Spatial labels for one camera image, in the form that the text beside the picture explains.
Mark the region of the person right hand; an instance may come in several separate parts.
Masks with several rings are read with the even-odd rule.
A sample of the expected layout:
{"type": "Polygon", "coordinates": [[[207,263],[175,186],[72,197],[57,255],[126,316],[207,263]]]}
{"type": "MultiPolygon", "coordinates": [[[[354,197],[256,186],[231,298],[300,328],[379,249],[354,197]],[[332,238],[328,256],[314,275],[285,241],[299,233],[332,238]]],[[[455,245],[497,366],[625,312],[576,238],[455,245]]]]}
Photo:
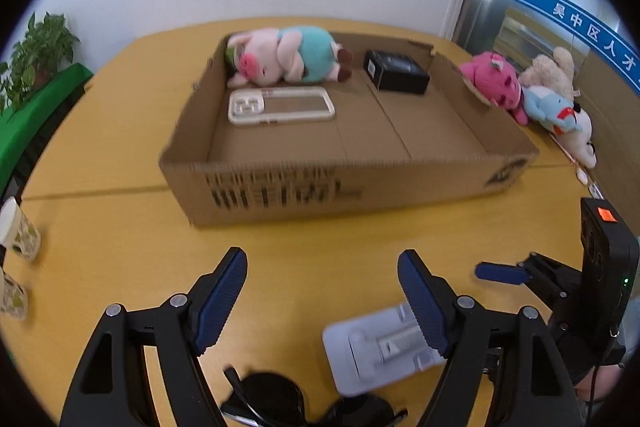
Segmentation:
{"type": "Polygon", "coordinates": [[[625,366],[619,364],[593,367],[574,387],[578,399],[587,404],[604,400],[620,381],[624,369],[625,366]]]}

